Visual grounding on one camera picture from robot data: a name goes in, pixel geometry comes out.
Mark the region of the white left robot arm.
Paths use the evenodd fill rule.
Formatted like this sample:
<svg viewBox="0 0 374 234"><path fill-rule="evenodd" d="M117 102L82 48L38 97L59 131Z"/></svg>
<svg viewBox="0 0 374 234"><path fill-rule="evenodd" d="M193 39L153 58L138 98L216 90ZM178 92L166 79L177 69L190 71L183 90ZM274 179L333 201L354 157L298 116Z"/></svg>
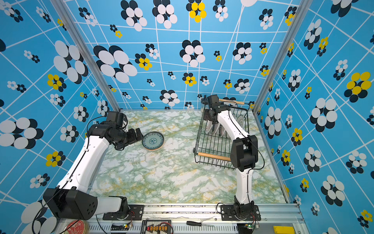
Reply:
<svg viewBox="0 0 374 234"><path fill-rule="evenodd" d="M93 124L87 131L85 143L73 165L56 188L48 188L43 194L53 216L60 219L89 220L100 214L127 217L130 209L127 198L122 196L94 197L90 189L102 165L110 145L121 151L141 141L140 129L127 130L124 113L110 111L106 120Z"/></svg>

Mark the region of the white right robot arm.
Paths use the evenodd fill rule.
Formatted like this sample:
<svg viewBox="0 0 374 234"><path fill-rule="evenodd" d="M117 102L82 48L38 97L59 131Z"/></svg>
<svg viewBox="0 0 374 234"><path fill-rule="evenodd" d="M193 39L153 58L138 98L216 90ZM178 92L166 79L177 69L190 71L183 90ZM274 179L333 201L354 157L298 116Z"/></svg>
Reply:
<svg viewBox="0 0 374 234"><path fill-rule="evenodd" d="M204 119L222 125L232 140L230 161L237 175L233 208L237 219L244 220L255 212L252 177L259 159L258 139L241 127L230 107L221 102L217 95L204 97L201 103L208 106Z"/></svg>

